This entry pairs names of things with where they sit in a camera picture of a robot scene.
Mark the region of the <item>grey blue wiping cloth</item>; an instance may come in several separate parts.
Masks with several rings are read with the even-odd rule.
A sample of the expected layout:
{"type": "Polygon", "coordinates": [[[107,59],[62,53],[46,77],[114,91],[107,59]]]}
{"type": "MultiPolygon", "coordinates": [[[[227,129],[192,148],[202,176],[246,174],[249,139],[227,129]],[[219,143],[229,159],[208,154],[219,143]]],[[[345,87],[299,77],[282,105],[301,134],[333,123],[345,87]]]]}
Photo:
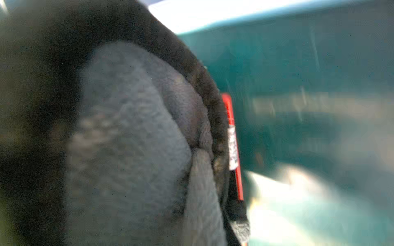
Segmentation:
{"type": "Polygon", "coordinates": [[[139,1],[22,2],[1,18],[1,245],[247,245],[228,127],[139,1]]]}

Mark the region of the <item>red framed drawing tablet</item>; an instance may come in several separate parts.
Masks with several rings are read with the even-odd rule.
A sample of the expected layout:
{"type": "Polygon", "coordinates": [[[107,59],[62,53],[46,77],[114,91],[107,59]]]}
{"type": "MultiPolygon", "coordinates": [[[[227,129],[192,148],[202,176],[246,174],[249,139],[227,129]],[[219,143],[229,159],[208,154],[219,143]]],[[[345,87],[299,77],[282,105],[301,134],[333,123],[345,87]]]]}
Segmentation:
{"type": "Polygon", "coordinates": [[[231,173],[231,182],[229,192],[234,194],[239,201],[244,200],[241,162],[239,157],[239,147],[237,140],[235,114],[233,109],[233,101],[228,93],[222,93],[222,100],[224,102],[227,118],[228,118],[228,146],[229,146],[229,169],[231,173]]]}

